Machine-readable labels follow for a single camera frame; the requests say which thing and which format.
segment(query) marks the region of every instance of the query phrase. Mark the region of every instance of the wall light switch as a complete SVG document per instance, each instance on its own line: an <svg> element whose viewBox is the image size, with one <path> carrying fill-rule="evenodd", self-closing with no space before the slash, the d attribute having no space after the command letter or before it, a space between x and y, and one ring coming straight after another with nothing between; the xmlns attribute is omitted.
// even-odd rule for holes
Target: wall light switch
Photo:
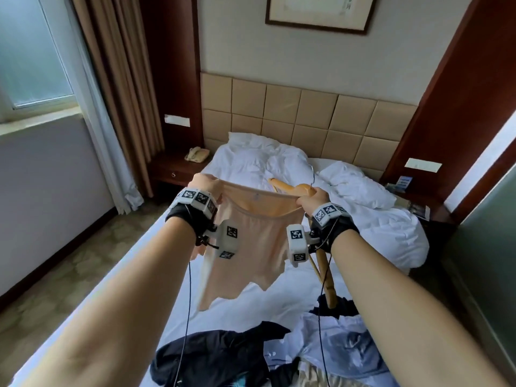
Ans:
<svg viewBox="0 0 516 387"><path fill-rule="evenodd" d="M182 116L170 116L168 114L165 114L164 122L170 123L172 125L180 125L180 126L190 127L190 118L184 118Z"/></svg>
<svg viewBox="0 0 516 387"><path fill-rule="evenodd" d="M408 159L407 164L405 164L405 167L407 168L415 168L417 170L430 172L437 172L439 168L441 168L441 166L442 163L428 162L426 160L419 160L413 158Z"/></svg>

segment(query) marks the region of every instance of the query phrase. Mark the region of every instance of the padded headboard tile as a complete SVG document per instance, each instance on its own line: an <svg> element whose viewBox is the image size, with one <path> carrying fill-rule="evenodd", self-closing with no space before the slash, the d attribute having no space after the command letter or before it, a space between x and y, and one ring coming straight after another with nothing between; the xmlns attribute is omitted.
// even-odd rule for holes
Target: padded headboard tile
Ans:
<svg viewBox="0 0 516 387"><path fill-rule="evenodd" d="M416 106L201 73L204 143L229 131L262 135L315 158L342 160L378 180Z"/></svg>

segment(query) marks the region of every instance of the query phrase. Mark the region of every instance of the telephone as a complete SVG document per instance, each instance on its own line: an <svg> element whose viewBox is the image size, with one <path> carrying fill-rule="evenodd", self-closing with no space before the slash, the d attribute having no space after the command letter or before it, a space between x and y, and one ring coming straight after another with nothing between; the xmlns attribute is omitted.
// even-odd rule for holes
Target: telephone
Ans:
<svg viewBox="0 0 516 387"><path fill-rule="evenodd" d="M185 160L187 162L202 163L209 155L210 151L208 149L196 146L195 148L190 148L190 152L185 156Z"/></svg>

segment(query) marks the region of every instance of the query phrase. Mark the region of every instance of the window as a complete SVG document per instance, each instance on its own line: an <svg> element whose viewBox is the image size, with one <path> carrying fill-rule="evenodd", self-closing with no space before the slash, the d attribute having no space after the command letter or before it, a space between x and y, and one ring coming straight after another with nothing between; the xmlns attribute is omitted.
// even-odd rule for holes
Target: window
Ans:
<svg viewBox="0 0 516 387"><path fill-rule="evenodd" d="M75 105L39 0L0 5L0 122Z"/></svg>

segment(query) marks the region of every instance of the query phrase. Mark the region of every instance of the sheer white curtain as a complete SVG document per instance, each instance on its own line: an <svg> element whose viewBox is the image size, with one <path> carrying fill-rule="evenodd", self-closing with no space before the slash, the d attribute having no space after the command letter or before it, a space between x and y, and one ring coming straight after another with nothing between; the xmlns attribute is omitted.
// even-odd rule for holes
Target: sheer white curtain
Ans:
<svg viewBox="0 0 516 387"><path fill-rule="evenodd" d="M90 132L118 213L143 202L109 119L86 43L70 0L40 0L64 70Z"/></svg>

